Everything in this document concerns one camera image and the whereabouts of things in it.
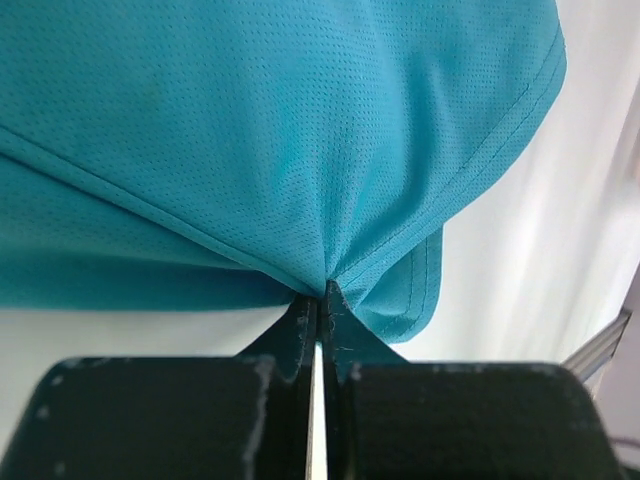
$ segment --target stitched seam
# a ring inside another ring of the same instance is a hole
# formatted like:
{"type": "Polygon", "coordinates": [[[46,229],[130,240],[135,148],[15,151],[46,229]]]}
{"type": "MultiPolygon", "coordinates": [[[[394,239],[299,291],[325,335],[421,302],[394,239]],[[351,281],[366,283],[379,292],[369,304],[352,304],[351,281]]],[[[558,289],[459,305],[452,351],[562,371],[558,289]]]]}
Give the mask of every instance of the stitched seam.
{"type": "MultiPolygon", "coordinates": [[[[446,185],[444,185],[440,191],[436,194],[436,199],[442,195],[442,192],[447,189],[451,183],[453,181],[455,181],[455,177],[456,175],[463,169],[465,169],[469,163],[475,158],[476,154],[478,153],[478,151],[486,144],[486,142],[488,141],[488,139],[491,137],[491,135],[493,134],[493,132],[495,132],[497,130],[497,128],[500,126],[500,124],[503,122],[503,120],[505,119],[505,117],[507,117],[513,110],[515,110],[518,106],[520,101],[522,100],[522,98],[531,90],[532,86],[535,85],[536,81],[538,80],[538,78],[540,78],[540,75],[542,74],[542,70],[544,70],[544,67],[547,65],[547,62],[549,60],[549,57],[551,55],[551,53],[554,50],[554,47],[556,46],[556,43],[558,41],[558,37],[560,35],[560,25],[558,24],[558,29],[556,30],[556,35],[554,37],[554,41],[551,44],[551,48],[549,49],[549,51],[547,52],[547,55],[544,59],[544,61],[542,62],[542,66],[540,67],[540,70],[538,71],[536,77],[531,81],[531,84],[529,87],[527,87],[519,96],[518,99],[513,103],[513,105],[504,113],[504,115],[502,117],[500,117],[500,120],[498,120],[498,122],[496,123],[496,126],[491,129],[491,132],[489,132],[489,134],[482,140],[482,142],[478,145],[478,147],[474,150],[474,152],[471,154],[471,156],[467,159],[467,161],[464,162],[464,164],[458,169],[456,170],[456,172],[453,174],[453,176],[451,177],[451,179],[447,182],[446,185]]],[[[511,132],[509,134],[509,136],[505,139],[505,141],[503,142],[503,144],[501,145],[501,147],[496,151],[496,153],[491,157],[491,159],[495,159],[495,157],[500,153],[500,151],[502,150],[502,148],[504,148],[504,146],[508,143],[508,141],[511,139],[511,137],[513,137],[513,135],[515,135],[516,132],[518,132],[520,125],[522,125],[522,123],[529,118],[532,113],[535,111],[535,107],[537,106],[540,98],[542,98],[547,91],[549,90],[549,87],[551,85],[551,83],[553,82],[553,79],[555,77],[555,73],[557,71],[557,67],[560,64],[560,61],[562,60],[562,53],[560,53],[560,55],[558,56],[558,60],[555,66],[555,69],[551,75],[551,78],[549,79],[549,82],[546,85],[546,88],[544,90],[544,92],[538,97],[536,103],[533,105],[533,108],[531,109],[531,111],[520,121],[520,123],[518,124],[518,127],[516,127],[513,132],[511,132]]],[[[484,172],[484,170],[486,168],[488,168],[489,165],[486,165],[482,171],[474,176],[470,181],[469,184],[471,184],[476,178],[478,178],[480,176],[481,173],[484,172]]],[[[375,247],[373,250],[371,250],[369,253],[367,253],[366,255],[364,255],[362,258],[360,258],[356,263],[352,264],[351,266],[345,268],[344,270],[342,270],[340,273],[336,274],[336,277],[341,277],[342,275],[344,275],[345,273],[355,269],[358,267],[358,265],[360,265],[362,262],[364,262],[367,258],[369,258],[371,255],[374,255],[378,250],[380,250],[381,248],[383,248],[385,245],[387,245],[388,243],[390,243],[391,241],[393,241],[398,235],[401,235],[405,230],[407,230],[408,228],[410,228],[412,226],[412,224],[407,224],[404,227],[402,227],[400,230],[398,230],[396,233],[394,233],[391,237],[389,237],[387,240],[385,240],[384,242],[380,243],[377,247],[375,247]]],[[[364,272],[366,272],[367,270],[369,270],[368,268],[365,269],[363,272],[361,272],[360,274],[358,274],[355,278],[353,278],[351,281],[349,281],[348,283],[344,284],[344,286],[348,286],[351,283],[353,283],[357,278],[359,278],[364,272]]]]}
{"type": "MultiPolygon", "coordinates": [[[[173,218],[173,219],[177,220],[178,222],[183,223],[184,225],[186,225],[187,227],[189,227],[189,228],[193,229],[194,231],[196,231],[196,232],[198,232],[198,233],[200,233],[200,234],[204,235],[205,237],[210,238],[210,239],[212,239],[212,240],[214,240],[214,241],[216,241],[216,242],[220,243],[221,245],[224,245],[226,248],[228,248],[228,249],[230,249],[230,250],[232,250],[232,251],[239,252],[239,253],[241,253],[242,255],[245,255],[245,256],[247,256],[247,257],[250,257],[251,259],[256,260],[258,263],[262,263],[264,266],[269,267],[269,268],[271,268],[272,270],[276,270],[276,271],[278,271],[278,272],[282,272],[282,270],[281,270],[280,268],[277,268],[277,267],[275,267],[274,265],[272,265],[272,264],[270,264],[270,263],[268,263],[268,262],[266,262],[266,261],[264,261],[264,260],[259,259],[258,257],[256,257],[256,256],[255,256],[255,255],[253,255],[253,254],[247,253],[247,252],[245,252],[245,251],[243,251],[243,250],[240,250],[240,249],[239,249],[239,248],[237,248],[237,247],[234,247],[234,246],[229,245],[228,243],[226,243],[226,242],[224,242],[224,241],[222,241],[222,240],[219,240],[217,237],[214,237],[213,235],[210,235],[210,234],[208,234],[208,233],[204,232],[204,231],[203,231],[203,230],[201,230],[200,228],[198,228],[198,227],[196,227],[196,226],[192,225],[191,223],[189,223],[188,221],[186,221],[186,220],[184,220],[184,219],[182,219],[182,218],[178,217],[177,215],[174,215],[173,213],[169,213],[169,212],[167,212],[165,209],[163,209],[163,208],[161,208],[161,207],[159,207],[159,206],[157,206],[157,205],[154,205],[153,203],[149,202],[148,200],[146,200],[146,199],[144,199],[144,198],[142,198],[142,197],[139,197],[138,195],[136,195],[136,194],[134,194],[134,193],[132,193],[132,192],[128,191],[127,189],[125,189],[125,188],[123,188],[123,187],[121,187],[121,186],[119,186],[119,185],[114,184],[114,183],[113,183],[113,182],[111,182],[110,180],[107,180],[107,179],[105,179],[105,178],[101,177],[100,175],[98,175],[98,174],[96,174],[96,173],[93,173],[93,172],[91,172],[91,171],[89,171],[89,170],[86,170],[84,167],[79,166],[79,165],[77,165],[77,164],[73,163],[71,160],[69,160],[69,159],[67,159],[67,158],[65,158],[65,157],[63,157],[63,156],[61,156],[61,155],[59,155],[59,154],[58,154],[58,153],[56,153],[55,151],[53,151],[53,150],[51,150],[51,149],[49,149],[49,148],[47,148],[47,147],[45,147],[45,146],[41,145],[39,142],[31,141],[31,140],[29,140],[28,138],[26,138],[24,135],[22,135],[22,134],[20,134],[20,133],[18,133],[18,132],[15,132],[15,131],[13,131],[12,129],[10,129],[10,128],[8,128],[8,127],[4,126],[4,125],[0,125],[0,128],[1,128],[2,130],[6,131],[7,133],[9,133],[10,135],[13,135],[13,136],[15,136],[15,137],[19,138],[20,140],[22,140],[22,141],[24,141],[24,142],[27,142],[28,144],[33,145],[34,147],[36,147],[36,148],[38,148],[38,149],[42,150],[43,152],[46,152],[47,154],[52,155],[52,156],[54,156],[54,157],[56,157],[56,158],[60,159],[60,161],[62,161],[62,162],[64,162],[65,164],[67,164],[67,165],[68,165],[69,167],[71,167],[72,169],[79,170],[79,171],[81,171],[82,173],[84,173],[84,174],[86,174],[86,175],[88,175],[88,176],[90,176],[90,177],[93,177],[93,178],[95,178],[95,179],[97,179],[97,180],[99,180],[99,181],[103,182],[104,184],[106,184],[106,185],[108,185],[108,186],[110,186],[110,187],[114,188],[114,189],[115,189],[115,190],[117,190],[117,191],[120,191],[120,192],[125,193],[126,195],[129,195],[130,197],[134,198],[135,200],[137,200],[137,201],[141,202],[142,204],[147,205],[147,206],[149,206],[149,207],[151,207],[151,208],[153,208],[153,209],[155,209],[155,210],[158,210],[158,211],[160,211],[160,212],[164,213],[165,215],[167,215],[167,216],[169,216],[169,217],[171,217],[171,218],[173,218]]],[[[62,183],[64,183],[64,185],[65,185],[65,186],[67,186],[67,187],[71,187],[71,188],[74,188],[74,189],[76,189],[76,190],[78,190],[78,191],[80,191],[80,192],[83,192],[85,195],[93,196],[93,197],[95,197],[95,198],[99,199],[99,200],[100,200],[100,201],[102,201],[102,202],[111,203],[111,204],[113,204],[114,206],[116,206],[116,207],[118,207],[118,208],[123,208],[123,209],[125,209],[126,211],[131,212],[132,214],[139,216],[140,218],[143,218],[143,219],[145,219],[145,220],[148,220],[148,221],[150,221],[150,222],[152,222],[152,223],[154,223],[154,224],[156,224],[156,225],[161,226],[162,228],[165,228],[165,229],[167,229],[167,230],[169,230],[169,231],[171,231],[171,232],[173,232],[173,233],[176,233],[177,235],[180,235],[181,237],[184,237],[184,238],[186,238],[186,239],[188,239],[188,240],[190,240],[190,241],[192,241],[192,242],[194,242],[194,243],[196,243],[196,244],[198,244],[198,245],[201,245],[201,246],[203,246],[204,248],[206,248],[207,250],[210,250],[210,251],[216,252],[216,250],[212,249],[211,247],[209,247],[209,246],[207,246],[207,245],[203,245],[203,244],[202,244],[201,242],[199,242],[198,240],[193,239],[193,238],[190,238],[190,237],[189,237],[189,236],[187,236],[187,235],[184,235],[184,233],[183,233],[183,232],[175,231],[174,229],[169,228],[169,227],[167,227],[166,225],[163,225],[162,223],[159,223],[156,219],[152,219],[152,218],[149,218],[148,216],[141,215],[140,213],[138,213],[138,212],[136,212],[136,211],[131,210],[131,208],[129,208],[128,206],[123,206],[123,205],[120,205],[120,204],[114,203],[114,202],[113,202],[113,200],[108,199],[108,198],[104,198],[102,195],[100,195],[100,194],[98,194],[98,193],[96,193],[96,192],[88,191],[88,190],[86,190],[86,189],[84,189],[84,188],[78,187],[78,186],[77,186],[77,185],[75,185],[75,184],[69,183],[67,179],[60,178],[60,177],[55,176],[55,175],[52,175],[52,174],[50,174],[50,173],[48,173],[48,172],[46,172],[46,171],[43,171],[43,170],[41,170],[40,168],[38,168],[37,166],[31,165],[29,162],[23,162],[23,161],[21,161],[21,160],[18,160],[18,159],[16,159],[16,158],[14,158],[13,156],[9,156],[9,155],[7,155],[7,156],[6,156],[6,158],[8,158],[8,159],[10,159],[10,160],[13,160],[13,161],[15,161],[15,162],[17,162],[17,163],[19,163],[19,164],[21,164],[21,165],[25,165],[25,166],[27,166],[28,168],[32,169],[33,171],[37,172],[37,173],[38,173],[38,174],[40,174],[40,175],[46,175],[47,177],[52,178],[52,179],[54,179],[55,181],[62,182],[62,183]]],[[[286,275],[287,277],[293,278],[293,277],[291,277],[291,275],[289,275],[289,274],[286,274],[286,273],[285,273],[285,275],[286,275]]],[[[310,285],[307,285],[307,284],[306,284],[306,283],[304,283],[304,282],[298,281],[298,283],[299,283],[299,284],[303,284],[303,285],[305,285],[305,286],[306,286],[310,291],[315,291],[315,289],[313,289],[310,285]]]]}
{"type": "MultiPolygon", "coordinates": [[[[549,88],[551,88],[551,84],[553,83],[553,80],[555,78],[555,74],[558,70],[558,66],[560,65],[560,62],[562,61],[562,55],[559,55],[559,58],[557,60],[557,63],[555,65],[554,71],[551,74],[551,78],[549,79],[549,82],[546,84],[546,88],[544,89],[544,91],[541,93],[541,95],[538,96],[538,98],[536,99],[536,102],[532,105],[531,111],[525,115],[521,121],[518,123],[518,126],[507,136],[507,138],[505,139],[505,141],[502,143],[502,145],[500,146],[500,148],[498,148],[498,150],[496,150],[496,152],[491,156],[491,160],[495,159],[498,154],[502,151],[502,149],[507,146],[507,144],[509,143],[509,140],[516,134],[518,133],[518,131],[520,130],[520,126],[531,116],[533,115],[533,113],[535,112],[536,107],[538,106],[538,104],[540,103],[540,100],[547,94],[547,92],[549,91],[549,88]]],[[[522,99],[522,96],[520,96],[518,98],[518,101],[509,109],[509,111],[505,114],[508,115],[511,111],[513,111],[517,106],[518,106],[518,102],[522,99]]],[[[500,125],[500,123],[502,122],[502,119],[504,119],[504,116],[501,118],[501,120],[496,124],[496,127],[494,129],[491,130],[491,133],[485,137],[485,140],[483,140],[482,145],[484,145],[484,143],[487,141],[487,139],[491,136],[491,134],[493,132],[496,131],[496,129],[498,128],[498,126],[500,125]]],[[[475,154],[472,155],[470,157],[470,159],[465,162],[465,166],[468,164],[468,162],[470,160],[472,160],[474,158],[475,154]]],[[[484,171],[489,168],[491,166],[491,163],[488,163],[487,165],[485,165],[485,167],[482,168],[482,170],[480,170],[480,172],[478,172],[473,178],[471,178],[468,182],[468,184],[466,185],[466,187],[464,188],[464,190],[462,190],[462,192],[465,192],[466,190],[468,190],[471,185],[473,185],[473,182],[484,173],[484,171]]],[[[443,187],[442,190],[444,190],[445,188],[447,188],[451,182],[453,182],[455,179],[452,178],[445,187],[443,187]]],[[[445,208],[447,208],[449,205],[444,205],[440,210],[438,210],[437,214],[440,213],[442,210],[444,210],[445,208]]],[[[367,258],[369,258],[371,255],[375,254],[378,250],[380,250],[381,248],[385,247],[386,245],[388,245],[391,241],[393,241],[398,235],[401,235],[405,230],[409,229],[410,227],[412,227],[413,224],[412,223],[408,223],[407,225],[403,226],[400,230],[398,230],[396,233],[394,233],[391,237],[389,237],[387,240],[385,240],[383,243],[381,243],[380,245],[378,245],[374,250],[372,250],[371,252],[369,252],[368,254],[366,254],[364,257],[362,257],[361,259],[359,259],[356,263],[354,263],[353,265],[351,265],[350,267],[348,267],[347,269],[343,270],[339,275],[336,275],[336,277],[340,277],[342,275],[344,275],[345,273],[349,272],[350,270],[353,270],[355,268],[357,268],[358,265],[360,265],[363,261],[365,261],[367,258]]],[[[347,287],[349,285],[351,285],[353,282],[355,282],[358,278],[360,278],[364,273],[366,273],[369,268],[366,268],[365,270],[363,270],[362,272],[360,272],[358,275],[356,275],[353,279],[351,279],[348,283],[345,283],[343,285],[343,287],[347,287]]]]}

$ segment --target clamp jaw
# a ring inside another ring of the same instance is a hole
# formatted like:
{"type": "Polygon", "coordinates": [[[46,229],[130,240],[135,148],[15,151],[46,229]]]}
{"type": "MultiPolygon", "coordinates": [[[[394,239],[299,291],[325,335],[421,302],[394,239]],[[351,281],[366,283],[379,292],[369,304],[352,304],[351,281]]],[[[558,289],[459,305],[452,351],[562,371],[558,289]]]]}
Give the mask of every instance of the clamp jaw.
{"type": "Polygon", "coordinates": [[[235,357],[55,365],[0,480],[307,478],[317,343],[331,480],[635,478],[563,368],[409,363],[329,282],[235,357]]]}

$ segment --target black clamp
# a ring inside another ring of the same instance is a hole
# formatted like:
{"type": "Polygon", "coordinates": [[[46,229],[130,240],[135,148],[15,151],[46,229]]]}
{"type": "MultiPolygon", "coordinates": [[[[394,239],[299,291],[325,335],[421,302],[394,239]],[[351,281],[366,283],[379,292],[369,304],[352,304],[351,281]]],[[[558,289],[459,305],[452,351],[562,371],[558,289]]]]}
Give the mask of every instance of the black clamp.
{"type": "Polygon", "coordinates": [[[233,358],[57,364],[0,480],[307,478],[317,343],[331,480],[634,478],[563,368],[409,363],[329,282],[233,358]]]}

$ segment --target teal shirt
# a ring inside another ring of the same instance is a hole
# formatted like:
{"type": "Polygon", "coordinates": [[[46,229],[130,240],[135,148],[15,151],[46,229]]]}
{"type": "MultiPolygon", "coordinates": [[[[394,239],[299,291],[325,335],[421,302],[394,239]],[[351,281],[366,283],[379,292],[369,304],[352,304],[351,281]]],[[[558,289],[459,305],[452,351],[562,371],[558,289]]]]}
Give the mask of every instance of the teal shirt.
{"type": "Polygon", "coordinates": [[[5,1],[0,306],[245,308],[334,279],[407,340],[444,223],[565,65],[552,0],[5,1]]]}

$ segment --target white background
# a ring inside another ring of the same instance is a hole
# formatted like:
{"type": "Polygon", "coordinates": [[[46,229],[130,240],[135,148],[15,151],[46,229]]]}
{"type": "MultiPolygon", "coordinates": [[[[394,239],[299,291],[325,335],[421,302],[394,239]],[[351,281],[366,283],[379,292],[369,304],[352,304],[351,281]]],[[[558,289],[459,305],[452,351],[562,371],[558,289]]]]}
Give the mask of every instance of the white background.
{"type": "MultiPolygon", "coordinates": [[[[563,91],[514,167],[447,224],[435,317],[397,347],[411,359],[562,361],[615,318],[640,262],[640,1],[558,7],[563,91]]],[[[0,452],[63,357],[233,354],[283,311],[0,311],[0,452]]]]}

